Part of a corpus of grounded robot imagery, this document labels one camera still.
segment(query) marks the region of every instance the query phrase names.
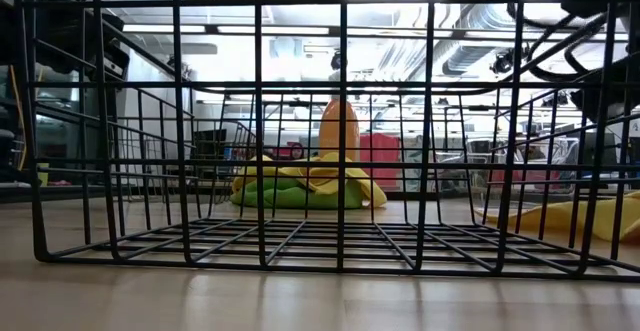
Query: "yellow cloth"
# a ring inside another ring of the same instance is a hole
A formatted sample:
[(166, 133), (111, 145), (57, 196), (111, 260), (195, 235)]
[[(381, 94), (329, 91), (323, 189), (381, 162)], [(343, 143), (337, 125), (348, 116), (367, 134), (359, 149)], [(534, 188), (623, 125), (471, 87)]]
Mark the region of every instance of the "yellow cloth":
[[(616, 200), (603, 200), (596, 203), (596, 213), (593, 222), (593, 235), (611, 241), (613, 239), (613, 222), (615, 217)], [(547, 206), (545, 231), (569, 231), (571, 229), (571, 213), (573, 202), (562, 202)], [(521, 228), (537, 231), (540, 227), (542, 206), (538, 206), (522, 213)], [(587, 215), (587, 202), (578, 204), (577, 224), (584, 227)], [(517, 215), (509, 215), (509, 226), (514, 226)], [(491, 222), (498, 220), (498, 215), (487, 215)], [(622, 201), (622, 217), (620, 222), (620, 242), (640, 243), (640, 191), (625, 195)]]
[[(267, 156), (262, 156), (264, 161), (271, 161)], [(324, 157), (312, 157), (311, 161), (321, 161), (321, 162), (338, 162), (338, 153), (332, 152), (324, 155)], [(309, 189), (314, 191), (320, 195), (332, 195), (338, 192), (338, 186), (340, 185), (338, 181), (338, 168), (337, 167), (312, 167), (308, 169), (307, 167), (279, 167), (278, 175), (286, 175), (286, 176), (294, 176), (298, 177), (298, 182), (300, 182), (303, 186), (307, 187), (307, 171), (309, 172), (309, 176), (312, 177), (326, 177), (326, 178), (311, 178), (308, 180)], [(264, 176), (275, 176), (276, 168), (273, 166), (265, 166), (262, 168), (262, 173)], [(373, 206), (379, 207), (384, 205), (387, 202), (387, 195), (384, 194), (384, 191), (378, 186), (378, 184), (373, 182), (373, 189), (371, 188), (371, 180), (369, 175), (359, 168), (347, 168), (345, 171), (347, 177), (357, 177), (358, 181), (362, 187), (362, 192), (364, 196), (371, 200), (371, 195), (373, 194)], [(244, 175), (244, 169), (240, 171), (239, 175)], [(233, 192), (236, 193), (242, 189), (244, 183), (247, 184), (256, 180), (257, 168), (255, 166), (247, 167), (247, 177), (246, 179), (243, 176), (238, 176), (233, 180)]]

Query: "orange object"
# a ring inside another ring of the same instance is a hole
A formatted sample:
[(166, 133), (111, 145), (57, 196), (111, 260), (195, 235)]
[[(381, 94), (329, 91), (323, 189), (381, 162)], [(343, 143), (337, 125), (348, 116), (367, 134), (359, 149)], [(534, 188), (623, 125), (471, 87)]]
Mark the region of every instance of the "orange object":
[[(359, 161), (360, 129), (358, 127), (358, 117), (353, 111), (351, 104), (347, 102), (347, 128), (346, 128), (346, 155), (351, 161)], [(329, 102), (322, 114), (320, 123), (320, 140), (318, 146), (326, 148), (320, 150), (320, 157), (324, 157), (331, 152), (338, 152), (340, 145), (340, 100), (334, 98)]]

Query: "green cushion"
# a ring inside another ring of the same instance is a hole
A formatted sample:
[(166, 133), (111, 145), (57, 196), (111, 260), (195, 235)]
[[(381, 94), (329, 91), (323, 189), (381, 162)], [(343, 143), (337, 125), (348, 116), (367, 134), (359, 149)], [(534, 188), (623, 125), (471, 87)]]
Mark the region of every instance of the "green cushion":
[[(313, 191), (307, 191), (298, 180), (292, 178), (278, 178), (277, 188), (275, 178), (265, 177), (263, 179), (263, 198), (264, 207), (270, 208), (274, 204), (275, 193), (275, 206), (282, 209), (304, 209), (305, 204), (308, 203), (308, 208), (311, 210), (336, 210), (338, 209), (338, 193), (333, 195), (317, 195)], [(347, 180), (347, 187), (345, 189), (345, 208), (347, 209), (359, 209), (362, 208), (362, 200), (364, 194), (362, 193), (362, 187), (356, 180)], [(253, 181), (245, 186), (244, 199), (243, 190), (231, 195), (231, 202), (236, 205), (244, 204), (249, 207), (258, 206), (258, 181)]]

